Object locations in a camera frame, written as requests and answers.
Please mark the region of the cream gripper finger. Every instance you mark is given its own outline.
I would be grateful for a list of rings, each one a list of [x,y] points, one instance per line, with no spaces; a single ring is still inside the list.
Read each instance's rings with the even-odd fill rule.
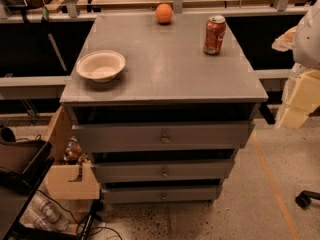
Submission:
[[[296,33],[297,27],[294,26],[287,30],[284,34],[279,36],[274,40],[272,43],[272,48],[274,50],[280,51],[280,52],[285,52],[288,50],[293,49],[293,44],[294,44],[294,35]]]
[[[289,129],[300,128],[309,115],[320,107],[320,71],[302,73],[295,80],[279,124]]]

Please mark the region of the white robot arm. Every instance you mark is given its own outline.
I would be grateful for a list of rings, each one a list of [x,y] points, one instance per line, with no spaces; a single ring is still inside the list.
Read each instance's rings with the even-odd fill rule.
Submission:
[[[299,23],[278,37],[274,50],[293,52],[294,66],[285,83],[276,125],[300,128],[320,107],[320,4],[316,2]]]

